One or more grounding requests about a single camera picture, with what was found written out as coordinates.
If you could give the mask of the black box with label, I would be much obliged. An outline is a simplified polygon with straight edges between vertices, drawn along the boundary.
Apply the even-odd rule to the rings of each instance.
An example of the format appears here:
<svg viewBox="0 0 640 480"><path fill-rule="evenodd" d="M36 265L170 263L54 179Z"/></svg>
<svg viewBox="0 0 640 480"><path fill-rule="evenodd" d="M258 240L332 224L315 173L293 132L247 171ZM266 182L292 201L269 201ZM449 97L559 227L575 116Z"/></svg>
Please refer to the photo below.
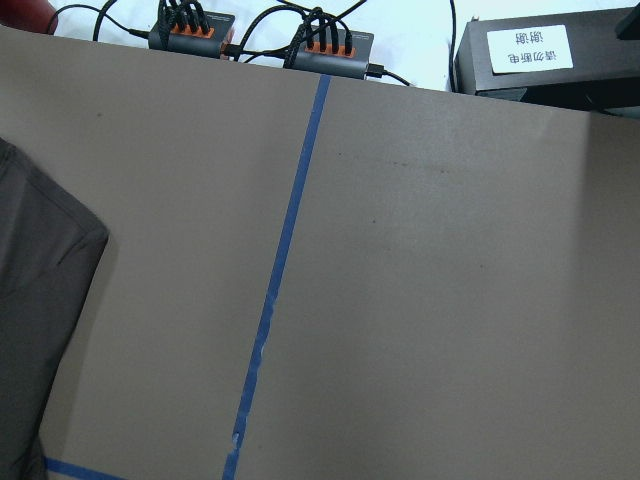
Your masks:
<svg viewBox="0 0 640 480"><path fill-rule="evenodd" d="M458 93L582 111L639 105L639 9L467 23Z"/></svg>

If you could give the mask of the right grey usb hub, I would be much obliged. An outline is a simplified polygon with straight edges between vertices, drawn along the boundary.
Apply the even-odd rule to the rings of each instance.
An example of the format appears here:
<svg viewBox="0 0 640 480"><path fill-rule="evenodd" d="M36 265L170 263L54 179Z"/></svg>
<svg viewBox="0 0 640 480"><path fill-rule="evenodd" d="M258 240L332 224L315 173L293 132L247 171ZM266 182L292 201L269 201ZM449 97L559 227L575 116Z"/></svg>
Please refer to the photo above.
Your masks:
<svg viewBox="0 0 640 480"><path fill-rule="evenodd" d="M374 34L351 30L316 8L285 48L283 67L364 80L382 78L385 67L370 60Z"/></svg>

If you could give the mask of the left grey usb hub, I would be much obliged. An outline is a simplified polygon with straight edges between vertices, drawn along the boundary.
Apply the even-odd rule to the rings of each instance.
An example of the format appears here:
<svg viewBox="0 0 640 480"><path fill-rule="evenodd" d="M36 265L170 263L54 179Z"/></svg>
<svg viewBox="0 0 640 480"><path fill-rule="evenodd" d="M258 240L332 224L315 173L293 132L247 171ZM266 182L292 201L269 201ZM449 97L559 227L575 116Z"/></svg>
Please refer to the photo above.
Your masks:
<svg viewBox="0 0 640 480"><path fill-rule="evenodd" d="M234 15L206 11L200 1L159 1L148 46L158 51L224 58L232 42L234 23Z"/></svg>

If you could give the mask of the brown paper table cover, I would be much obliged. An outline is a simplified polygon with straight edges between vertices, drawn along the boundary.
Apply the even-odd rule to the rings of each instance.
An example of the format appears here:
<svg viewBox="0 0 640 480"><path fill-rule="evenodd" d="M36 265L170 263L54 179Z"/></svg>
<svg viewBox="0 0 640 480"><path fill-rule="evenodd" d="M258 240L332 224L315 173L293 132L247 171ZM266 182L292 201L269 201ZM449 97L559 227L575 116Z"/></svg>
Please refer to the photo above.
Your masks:
<svg viewBox="0 0 640 480"><path fill-rule="evenodd" d="M635 479L639 124L1 31L107 226L55 479Z"/></svg>

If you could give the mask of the brown t-shirt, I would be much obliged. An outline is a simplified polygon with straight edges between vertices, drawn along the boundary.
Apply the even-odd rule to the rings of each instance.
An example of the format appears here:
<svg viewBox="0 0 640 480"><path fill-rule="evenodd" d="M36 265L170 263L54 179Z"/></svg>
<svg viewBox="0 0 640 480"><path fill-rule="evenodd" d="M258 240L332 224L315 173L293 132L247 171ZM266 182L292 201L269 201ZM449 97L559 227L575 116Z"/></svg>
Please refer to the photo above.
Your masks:
<svg viewBox="0 0 640 480"><path fill-rule="evenodd" d="M107 227L1 143L1 476L43 479L38 438L61 358L108 241Z"/></svg>

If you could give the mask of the grey usb hub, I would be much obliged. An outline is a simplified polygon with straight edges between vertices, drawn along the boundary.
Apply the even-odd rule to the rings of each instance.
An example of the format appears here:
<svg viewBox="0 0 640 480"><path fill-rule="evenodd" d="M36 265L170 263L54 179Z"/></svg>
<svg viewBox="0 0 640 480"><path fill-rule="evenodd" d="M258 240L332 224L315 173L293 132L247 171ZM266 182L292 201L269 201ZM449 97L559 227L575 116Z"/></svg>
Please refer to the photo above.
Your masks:
<svg viewBox="0 0 640 480"><path fill-rule="evenodd" d="M232 42L234 23L234 15L206 11L200 1L159 1L148 46L158 51L224 58Z"/></svg>
<svg viewBox="0 0 640 480"><path fill-rule="evenodd" d="M316 8L285 48L283 67L364 80L382 78L385 67L370 60L374 34L351 30Z"/></svg>

